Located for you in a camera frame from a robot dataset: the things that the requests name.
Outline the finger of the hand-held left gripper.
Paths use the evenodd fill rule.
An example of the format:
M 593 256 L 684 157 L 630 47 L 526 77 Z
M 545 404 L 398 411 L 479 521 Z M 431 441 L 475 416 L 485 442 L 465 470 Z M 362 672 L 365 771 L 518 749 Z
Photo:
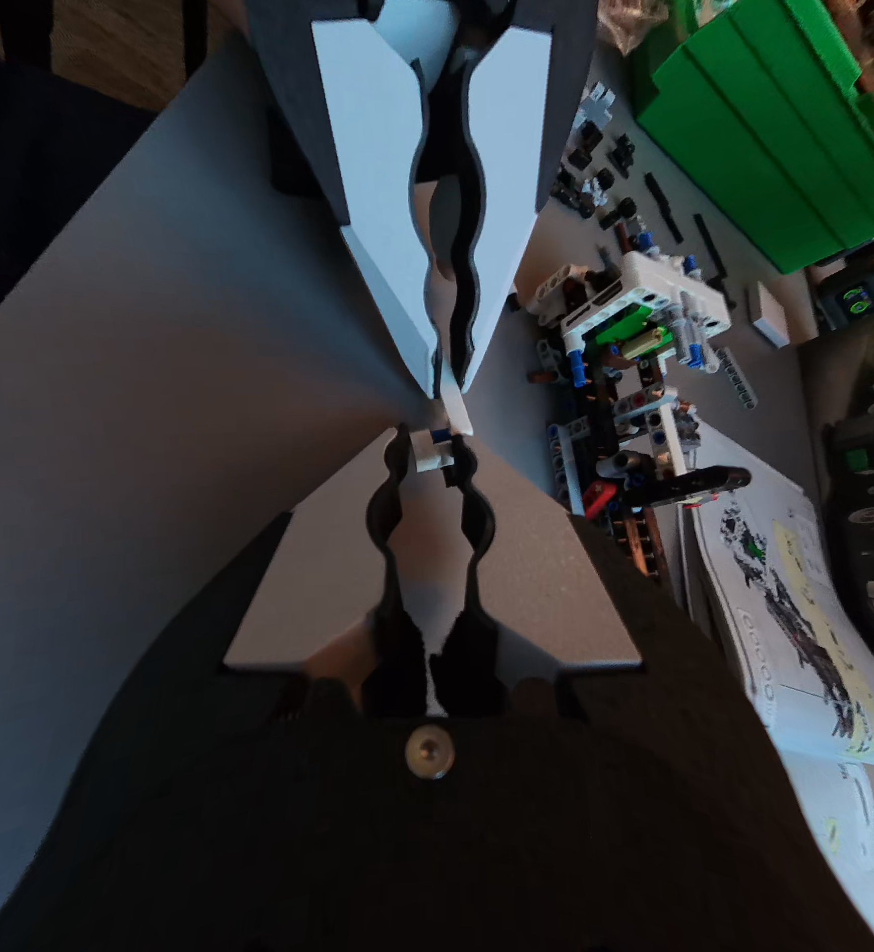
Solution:
M 550 50 L 549 33 L 510 26 L 462 72 L 449 340 L 463 393 L 486 355 L 538 216 Z
M 365 19 L 314 21 L 312 37 L 347 205 L 341 234 L 408 371 L 436 398 L 441 339 L 413 194 L 428 130 L 420 64 Z

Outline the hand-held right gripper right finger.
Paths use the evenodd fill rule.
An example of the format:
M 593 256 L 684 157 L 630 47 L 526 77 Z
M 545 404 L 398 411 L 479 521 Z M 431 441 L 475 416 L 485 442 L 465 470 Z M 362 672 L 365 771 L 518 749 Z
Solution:
M 642 656 L 569 512 L 477 439 L 472 482 L 495 532 L 477 565 L 481 607 L 499 632 L 498 676 L 633 668 Z

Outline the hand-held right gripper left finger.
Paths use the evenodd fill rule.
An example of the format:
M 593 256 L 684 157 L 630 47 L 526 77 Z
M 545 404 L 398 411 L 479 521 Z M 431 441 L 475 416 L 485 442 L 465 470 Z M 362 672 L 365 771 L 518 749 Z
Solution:
M 301 670 L 381 601 L 385 559 L 367 510 L 385 483 L 385 429 L 296 506 L 226 653 L 227 668 Z

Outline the white lego piece with blue pin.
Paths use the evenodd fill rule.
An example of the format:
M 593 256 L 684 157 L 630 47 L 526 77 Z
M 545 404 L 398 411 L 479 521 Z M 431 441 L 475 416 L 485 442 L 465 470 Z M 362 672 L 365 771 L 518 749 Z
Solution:
M 413 431 L 409 438 L 417 473 L 443 470 L 454 465 L 453 432 L 448 427 Z

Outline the pile of loose lego parts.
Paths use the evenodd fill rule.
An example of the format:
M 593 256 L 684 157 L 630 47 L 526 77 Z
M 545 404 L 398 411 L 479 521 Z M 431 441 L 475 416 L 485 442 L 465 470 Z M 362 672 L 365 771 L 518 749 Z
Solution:
M 613 115 L 615 92 L 602 82 L 584 89 L 573 119 L 570 134 L 562 152 L 560 165 L 550 197 L 577 213 L 583 220 L 608 208 L 610 191 L 621 179 L 627 182 L 634 167 L 635 143 L 627 134 L 616 135 L 605 155 L 599 152 L 606 140 L 606 129 Z M 658 216 L 676 244 L 684 243 L 669 200 L 653 173 L 644 174 L 644 185 L 655 203 Z M 729 313 L 737 307 L 727 288 L 728 269 L 715 244 L 710 228 L 700 212 L 693 213 L 693 222 L 714 270 L 705 282 L 725 297 Z

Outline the partly built lego model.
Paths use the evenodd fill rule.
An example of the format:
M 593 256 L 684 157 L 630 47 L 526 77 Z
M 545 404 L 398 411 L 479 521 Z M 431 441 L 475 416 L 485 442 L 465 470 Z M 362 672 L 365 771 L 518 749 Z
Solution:
M 717 374 L 726 351 L 711 339 L 730 327 L 724 296 L 702 279 L 693 256 L 647 250 L 604 258 L 601 270 L 567 264 L 521 303 L 541 328 L 534 384 L 562 388 L 547 427 L 557 502 L 606 530 L 645 577 L 669 584 L 656 509 L 696 507 L 747 485 L 737 466 L 695 476 L 701 423 L 668 381 L 669 363 Z

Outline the lego instruction booklet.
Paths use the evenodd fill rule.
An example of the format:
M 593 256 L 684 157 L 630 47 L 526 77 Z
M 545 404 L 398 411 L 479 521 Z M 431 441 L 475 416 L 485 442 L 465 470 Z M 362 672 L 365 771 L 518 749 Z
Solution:
M 833 588 L 811 500 L 714 427 L 699 429 L 698 469 L 751 476 L 689 514 L 745 694 L 779 749 L 874 766 L 874 655 Z

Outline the grey lego beam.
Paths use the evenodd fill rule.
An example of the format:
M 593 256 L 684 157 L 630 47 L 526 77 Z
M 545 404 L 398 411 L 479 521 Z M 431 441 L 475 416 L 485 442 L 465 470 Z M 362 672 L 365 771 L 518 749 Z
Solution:
M 759 402 L 758 395 L 733 352 L 728 347 L 720 347 L 715 349 L 714 354 L 719 362 L 719 370 L 726 375 L 741 405 L 749 411 L 755 410 Z

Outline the clear plastic bag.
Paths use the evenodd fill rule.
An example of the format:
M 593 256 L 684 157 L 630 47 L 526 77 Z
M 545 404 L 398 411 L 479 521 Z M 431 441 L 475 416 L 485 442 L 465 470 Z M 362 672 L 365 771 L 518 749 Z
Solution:
M 596 37 L 626 57 L 669 20 L 669 9 L 669 1 L 599 1 Z

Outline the green plastic storage bin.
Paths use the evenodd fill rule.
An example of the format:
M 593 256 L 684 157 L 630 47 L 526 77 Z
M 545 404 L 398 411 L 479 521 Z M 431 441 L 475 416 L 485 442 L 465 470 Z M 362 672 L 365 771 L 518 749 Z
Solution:
M 824 3 L 710 10 L 631 54 L 639 125 L 784 274 L 874 240 L 874 97 Z

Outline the small white block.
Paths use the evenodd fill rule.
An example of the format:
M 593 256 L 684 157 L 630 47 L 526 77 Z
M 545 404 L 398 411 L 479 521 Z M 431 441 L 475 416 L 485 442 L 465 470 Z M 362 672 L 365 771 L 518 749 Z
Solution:
M 777 350 L 790 344 L 788 317 L 783 306 L 761 282 L 745 289 L 750 325 Z

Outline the small digital timer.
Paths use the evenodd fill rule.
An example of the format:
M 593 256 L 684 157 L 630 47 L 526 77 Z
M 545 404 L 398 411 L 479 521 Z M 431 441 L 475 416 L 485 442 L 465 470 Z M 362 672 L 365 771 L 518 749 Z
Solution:
M 826 330 L 839 330 L 874 314 L 874 258 L 824 278 L 817 295 Z

